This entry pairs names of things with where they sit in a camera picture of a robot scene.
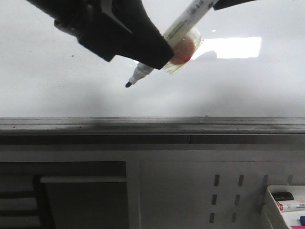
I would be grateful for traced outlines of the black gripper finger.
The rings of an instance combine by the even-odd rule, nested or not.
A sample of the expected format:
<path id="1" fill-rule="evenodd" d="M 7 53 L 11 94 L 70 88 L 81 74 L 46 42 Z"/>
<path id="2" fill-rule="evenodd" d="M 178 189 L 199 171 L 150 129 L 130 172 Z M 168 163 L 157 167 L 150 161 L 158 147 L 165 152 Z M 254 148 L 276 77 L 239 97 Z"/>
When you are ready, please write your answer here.
<path id="1" fill-rule="evenodd" d="M 173 50 L 140 0 L 31 0 L 54 26 L 110 62 L 116 55 L 161 69 Z"/>
<path id="2" fill-rule="evenodd" d="M 221 10 L 221 9 L 229 8 L 229 7 L 232 7 L 235 5 L 239 5 L 239 4 L 243 4 L 243 3 L 247 3 L 247 2 L 251 2 L 251 1 L 255 1 L 255 0 L 218 0 L 214 4 L 213 9 Z"/>

